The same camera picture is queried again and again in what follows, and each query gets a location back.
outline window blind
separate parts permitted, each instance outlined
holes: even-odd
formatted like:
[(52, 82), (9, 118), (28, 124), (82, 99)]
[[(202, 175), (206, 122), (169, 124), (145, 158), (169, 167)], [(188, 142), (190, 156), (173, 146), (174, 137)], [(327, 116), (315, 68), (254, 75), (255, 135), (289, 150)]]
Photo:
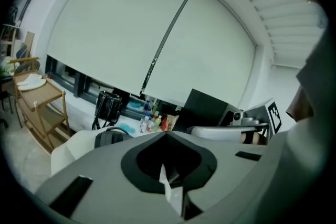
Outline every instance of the window blind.
[(237, 106), (254, 52), (242, 25), (218, 0), (188, 0), (144, 93), (183, 106), (196, 89)]
[(90, 77), (139, 94), (184, 0), (69, 0), (47, 53)]

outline window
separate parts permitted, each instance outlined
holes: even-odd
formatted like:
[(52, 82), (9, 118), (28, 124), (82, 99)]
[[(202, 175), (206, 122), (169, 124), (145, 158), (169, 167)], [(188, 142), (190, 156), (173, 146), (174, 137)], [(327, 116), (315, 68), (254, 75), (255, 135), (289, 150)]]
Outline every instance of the window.
[[(124, 109), (122, 109), (121, 115), (140, 120), (146, 113), (146, 111), (142, 109), (145, 104), (145, 96), (143, 94), (140, 97), (133, 96), (66, 66), (50, 56), (47, 56), (45, 73), (47, 73), (51, 79), (56, 81), (59, 85), (72, 92), (74, 94), (73, 96), (82, 98), (92, 104), (96, 104), (100, 91), (108, 91), (114, 92), (122, 97), (130, 97), (130, 102), (133, 104), (140, 104), (138, 108), (134, 108), (132, 105), (124, 104)], [(158, 100), (158, 111), (165, 111), (169, 114), (175, 109), (175, 105)]]

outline bag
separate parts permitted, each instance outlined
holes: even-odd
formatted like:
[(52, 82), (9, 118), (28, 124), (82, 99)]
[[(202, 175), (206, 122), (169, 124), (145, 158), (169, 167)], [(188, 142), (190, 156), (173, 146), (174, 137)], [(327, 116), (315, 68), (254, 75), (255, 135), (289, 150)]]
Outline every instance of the bag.
[(107, 122), (109, 122), (108, 126), (115, 125), (119, 119), (120, 108), (121, 97), (119, 95), (107, 91), (99, 92), (92, 130), (95, 128), (94, 126), (97, 130), (100, 129), (98, 119), (105, 120), (103, 128)]
[[(124, 134), (120, 132), (116, 132), (114, 130), (122, 130)], [(119, 142), (122, 142), (128, 139), (131, 139), (131, 138), (133, 137), (131, 137), (128, 134), (128, 132), (126, 132), (122, 128), (110, 127), (110, 128), (107, 128), (105, 132), (97, 134), (96, 139), (95, 139), (95, 148), (119, 143)]]

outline ceiling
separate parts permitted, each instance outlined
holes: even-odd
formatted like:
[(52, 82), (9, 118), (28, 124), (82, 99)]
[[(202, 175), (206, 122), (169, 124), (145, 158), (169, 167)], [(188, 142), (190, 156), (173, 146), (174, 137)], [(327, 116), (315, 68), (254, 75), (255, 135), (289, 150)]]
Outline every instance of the ceiling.
[(322, 35), (326, 18), (306, 0), (249, 0), (268, 33), (275, 65), (301, 68)]

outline floor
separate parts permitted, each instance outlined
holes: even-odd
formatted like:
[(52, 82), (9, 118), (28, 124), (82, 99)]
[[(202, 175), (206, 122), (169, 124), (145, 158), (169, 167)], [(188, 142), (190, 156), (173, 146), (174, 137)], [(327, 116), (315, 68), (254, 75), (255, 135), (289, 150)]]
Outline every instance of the floor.
[(34, 193), (50, 177), (50, 155), (36, 143), (26, 127), (20, 128), (13, 98), (12, 107), (13, 114), (7, 98), (5, 110), (0, 104), (0, 119), (5, 119), (9, 125), (8, 129), (0, 125), (1, 147), (16, 180)]

